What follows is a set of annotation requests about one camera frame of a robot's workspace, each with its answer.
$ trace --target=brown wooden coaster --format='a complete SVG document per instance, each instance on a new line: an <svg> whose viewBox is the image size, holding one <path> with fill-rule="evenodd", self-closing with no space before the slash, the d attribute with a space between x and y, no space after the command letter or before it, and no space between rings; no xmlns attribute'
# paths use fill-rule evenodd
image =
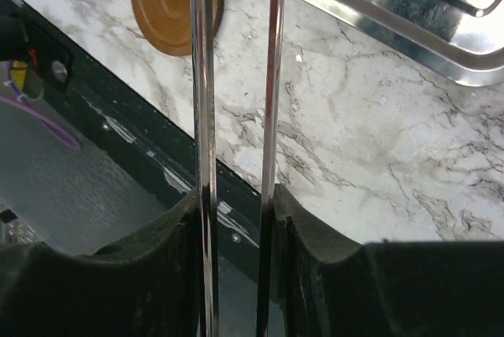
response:
<svg viewBox="0 0 504 337"><path fill-rule="evenodd" d="M133 13L146 39L161 52L172 56L190 55L190 0L132 0ZM224 0L213 0L213 34L224 12Z"/></svg>

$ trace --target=metal rod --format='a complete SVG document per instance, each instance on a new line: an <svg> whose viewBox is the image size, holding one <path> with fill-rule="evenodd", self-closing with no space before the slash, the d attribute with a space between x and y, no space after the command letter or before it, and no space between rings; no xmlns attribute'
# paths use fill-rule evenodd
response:
<svg viewBox="0 0 504 337"><path fill-rule="evenodd" d="M217 172L213 97L212 0L191 0L193 102L201 214L202 296L200 335L219 335L217 282Z"/></svg>
<svg viewBox="0 0 504 337"><path fill-rule="evenodd" d="M276 171L278 91L284 31L284 0L269 0L268 64L266 69L265 139L262 158L261 237L256 336L268 335L269 287L271 279L273 193Z"/></svg>

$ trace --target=purple cable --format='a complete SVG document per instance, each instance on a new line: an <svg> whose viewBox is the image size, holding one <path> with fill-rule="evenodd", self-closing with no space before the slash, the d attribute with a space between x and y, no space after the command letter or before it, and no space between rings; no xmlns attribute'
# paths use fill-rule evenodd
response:
<svg viewBox="0 0 504 337"><path fill-rule="evenodd" d="M81 150L82 143L80 142L79 138L77 138L73 134L73 132L63 127L57 121L45 116L44 114L32 108L32 106L25 99L26 97L23 91L21 91L13 81L13 78L10 74L11 70L13 69L12 66L13 63L10 62L7 67L7 73L8 73L7 77L9 85L17 94L17 99L0 94L0 101L8 105L11 105L19 110L25 111L26 113L32 115L34 118L38 119L40 124L44 126L52 136L54 136L57 140L65 144L68 148L72 148L73 150Z"/></svg>

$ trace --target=purple wire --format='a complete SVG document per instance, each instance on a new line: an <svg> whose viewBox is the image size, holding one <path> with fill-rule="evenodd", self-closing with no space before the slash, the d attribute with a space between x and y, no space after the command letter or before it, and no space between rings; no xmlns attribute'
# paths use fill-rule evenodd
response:
<svg viewBox="0 0 504 337"><path fill-rule="evenodd" d="M61 143L65 144L68 148L72 148L73 150L81 150L82 143L79 138L73 134L66 127L59 124L57 121L45 116L39 111L32 108L32 106L28 103L28 101L23 97L24 93L19 89L16 85L14 85L13 78L11 76L11 70L13 63L10 62L7 68L7 77L9 79L9 84L11 88L16 92L17 99L7 97L5 95L0 94L0 101L11 105L19 110L25 111L26 113L32 115L34 118L38 119L40 124L46 128L46 130L54 136Z"/></svg>

